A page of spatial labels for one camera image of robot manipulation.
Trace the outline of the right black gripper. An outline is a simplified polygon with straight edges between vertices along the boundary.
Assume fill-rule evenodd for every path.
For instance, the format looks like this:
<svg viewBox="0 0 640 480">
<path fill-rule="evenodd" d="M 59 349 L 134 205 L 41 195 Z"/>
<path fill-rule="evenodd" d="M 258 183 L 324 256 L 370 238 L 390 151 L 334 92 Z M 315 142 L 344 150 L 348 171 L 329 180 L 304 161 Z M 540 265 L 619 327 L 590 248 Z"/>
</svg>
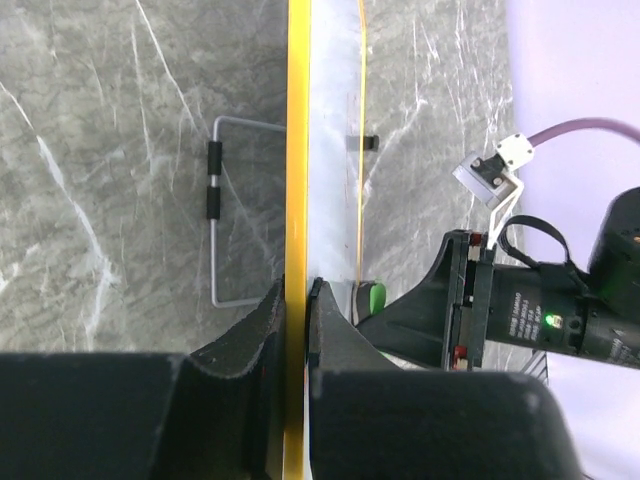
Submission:
<svg viewBox="0 0 640 480">
<path fill-rule="evenodd" d="M 376 349 L 426 368 L 482 367 L 495 250 L 488 235 L 453 230 L 410 291 L 362 319 L 356 330 Z"/>
</svg>

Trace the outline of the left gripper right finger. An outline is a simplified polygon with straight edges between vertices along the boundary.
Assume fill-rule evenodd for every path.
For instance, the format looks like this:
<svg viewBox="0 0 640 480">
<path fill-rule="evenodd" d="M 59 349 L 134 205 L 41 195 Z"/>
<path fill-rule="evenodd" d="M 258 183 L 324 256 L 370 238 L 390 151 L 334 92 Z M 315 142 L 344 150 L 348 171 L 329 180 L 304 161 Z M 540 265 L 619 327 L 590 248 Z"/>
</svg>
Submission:
<svg viewBox="0 0 640 480">
<path fill-rule="evenodd" d="M 578 479 L 550 391 L 514 372 L 403 370 L 317 280 L 309 300 L 309 456 L 316 479 Z"/>
</svg>

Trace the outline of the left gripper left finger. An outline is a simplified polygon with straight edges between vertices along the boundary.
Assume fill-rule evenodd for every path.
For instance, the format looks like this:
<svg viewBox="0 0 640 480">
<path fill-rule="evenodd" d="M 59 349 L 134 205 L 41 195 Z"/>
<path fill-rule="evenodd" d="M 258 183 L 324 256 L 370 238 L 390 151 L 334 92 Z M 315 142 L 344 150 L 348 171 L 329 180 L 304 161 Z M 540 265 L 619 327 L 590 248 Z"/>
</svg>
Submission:
<svg viewBox="0 0 640 480">
<path fill-rule="evenodd" d="M 251 479 L 282 470 L 283 287 L 190 353 L 5 353 L 5 479 Z"/>
</svg>

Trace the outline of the green bone-shaped eraser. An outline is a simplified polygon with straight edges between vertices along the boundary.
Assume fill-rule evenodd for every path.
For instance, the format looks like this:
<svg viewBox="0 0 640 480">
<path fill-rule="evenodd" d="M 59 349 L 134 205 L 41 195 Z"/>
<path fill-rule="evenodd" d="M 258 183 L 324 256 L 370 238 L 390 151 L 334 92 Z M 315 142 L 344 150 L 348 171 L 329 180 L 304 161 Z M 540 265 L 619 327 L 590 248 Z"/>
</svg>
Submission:
<svg viewBox="0 0 640 480">
<path fill-rule="evenodd" d="M 351 297 L 351 323 L 355 328 L 368 318 L 380 313 L 386 306 L 386 287 L 377 281 L 366 280 L 356 284 Z"/>
</svg>

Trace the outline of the yellow-framed whiteboard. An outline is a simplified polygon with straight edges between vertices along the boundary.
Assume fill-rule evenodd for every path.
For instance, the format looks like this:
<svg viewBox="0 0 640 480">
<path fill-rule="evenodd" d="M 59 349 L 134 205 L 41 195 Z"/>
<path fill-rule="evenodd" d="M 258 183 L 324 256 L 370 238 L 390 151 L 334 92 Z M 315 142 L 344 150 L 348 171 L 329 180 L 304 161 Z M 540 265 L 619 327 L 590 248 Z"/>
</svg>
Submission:
<svg viewBox="0 0 640 480">
<path fill-rule="evenodd" d="M 305 431 L 306 308 L 328 281 L 344 315 L 361 277 L 366 95 L 361 1 L 288 4 L 283 476 L 309 473 Z"/>
</svg>

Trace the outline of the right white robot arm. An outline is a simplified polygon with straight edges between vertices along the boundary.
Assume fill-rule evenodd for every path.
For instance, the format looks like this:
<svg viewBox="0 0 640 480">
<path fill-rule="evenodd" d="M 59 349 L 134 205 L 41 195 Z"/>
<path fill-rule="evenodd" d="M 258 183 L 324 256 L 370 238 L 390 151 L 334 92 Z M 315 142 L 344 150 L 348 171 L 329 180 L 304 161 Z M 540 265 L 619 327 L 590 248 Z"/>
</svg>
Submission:
<svg viewBox="0 0 640 480">
<path fill-rule="evenodd" d="M 408 293 L 357 322 L 377 349 L 423 367 L 474 370 L 487 341 L 639 366 L 639 191 L 609 205 L 587 271 L 536 261 L 505 231 L 498 264 L 485 234 L 453 230 Z"/>
</svg>

